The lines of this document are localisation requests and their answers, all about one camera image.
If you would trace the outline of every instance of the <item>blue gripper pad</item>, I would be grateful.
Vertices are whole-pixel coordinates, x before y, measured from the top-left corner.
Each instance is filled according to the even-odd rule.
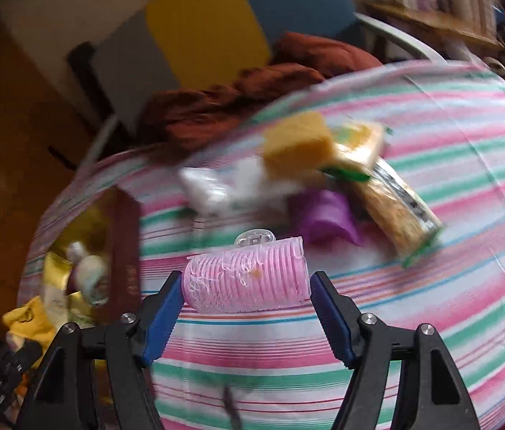
[[[163,355],[167,341],[169,341],[184,303],[185,300],[181,290],[181,276],[179,276],[173,283],[173,286],[170,287],[159,310],[146,329],[145,346],[141,354],[141,360],[146,366],[151,365],[154,360],[159,359]]]
[[[311,301],[334,357],[349,369],[354,368],[356,355],[352,349],[350,329],[316,273],[311,276]]]

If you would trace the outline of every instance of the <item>metal screw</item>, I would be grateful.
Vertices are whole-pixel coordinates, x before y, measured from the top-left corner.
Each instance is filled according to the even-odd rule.
[[[137,317],[135,317],[135,314],[132,314],[131,312],[125,312],[124,314],[121,315],[121,323],[129,324],[133,323]]]
[[[62,331],[68,335],[70,333],[73,333],[76,330],[76,324],[73,323],[72,321],[62,325]]]
[[[424,335],[431,336],[434,334],[435,328],[432,327],[429,323],[424,323],[421,327],[420,330],[422,330],[422,333]]]
[[[366,324],[366,325],[374,325],[377,321],[378,321],[378,317],[376,317],[374,314],[370,314],[370,313],[365,313],[365,314],[362,314],[362,321]]]

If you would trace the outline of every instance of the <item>red blanket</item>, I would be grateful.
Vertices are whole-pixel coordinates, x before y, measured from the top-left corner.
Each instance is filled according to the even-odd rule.
[[[139,136],[144,142],[168,141],[193,151],[290,92],[381,66],[359,48],[313,35],[286,33],[275,52],[268,66],[242,71],[232,86],[157,92],[141,116]]]

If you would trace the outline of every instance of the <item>yellow panel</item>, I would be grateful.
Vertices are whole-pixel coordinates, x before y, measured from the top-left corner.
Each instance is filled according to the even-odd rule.
[[[265,35],[247,0],[152,0],[147,25],[182,87],[231,83],[264,66]]]

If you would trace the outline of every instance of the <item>gold packet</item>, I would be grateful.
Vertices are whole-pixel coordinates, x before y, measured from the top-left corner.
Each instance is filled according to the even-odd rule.
[[[48,252],[43,263],[42,302],[45,314],[58,330],[69,321],[66,289],[73,264],[59,255]]]
[[[336,174],[350,181],[366,181],[384,146],[386,128],[371,121],[350,121],[333,131]]]
[[[93,310],[83,298],[81,291],[68,295],[67,301],[69,305],[69,321],[74,321],[81,329],[91,328],[96,325],[93,319]]]
[[[386,161],[378,158],[369,181],[355,185],[369,215],[394,243],[404,268],[432,247],[442,222]]]

